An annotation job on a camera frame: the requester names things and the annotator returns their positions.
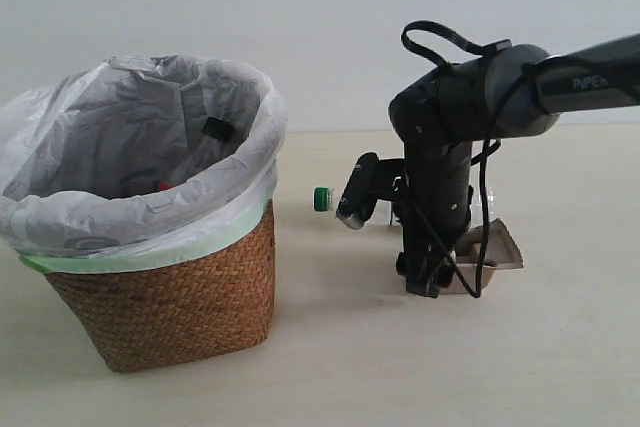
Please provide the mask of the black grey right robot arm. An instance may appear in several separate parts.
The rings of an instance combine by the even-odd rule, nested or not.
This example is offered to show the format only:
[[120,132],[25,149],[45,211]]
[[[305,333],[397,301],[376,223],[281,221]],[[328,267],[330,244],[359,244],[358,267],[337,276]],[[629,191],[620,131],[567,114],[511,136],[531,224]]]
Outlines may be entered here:
[[388,112],[404,145],[395,182],[404,250],[396,267],[409,293],[435,298],[461,274],[451,252],[471,221],[473,143],[482,145],[477,161],[486,209],[487,159],[501,140],[541,135],[563,113],[638,104],[639,37],[552,56],[510,40],[480,46],[443,30],[441,37],[474,56],[450,63],[410,39],[410,32],[430,27],[416,22],[401,34],[403,46],[435,68],[397,94]]

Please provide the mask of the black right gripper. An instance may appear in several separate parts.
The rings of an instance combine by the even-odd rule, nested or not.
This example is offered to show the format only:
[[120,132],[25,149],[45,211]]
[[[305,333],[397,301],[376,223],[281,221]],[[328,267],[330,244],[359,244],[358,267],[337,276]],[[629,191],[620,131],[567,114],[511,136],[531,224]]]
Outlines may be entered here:
[[397,267],[409,294],[437,298],[453,281],[455,265],[445,257],[470,222],[471,152],[470,142],[404,146],[403,252]]

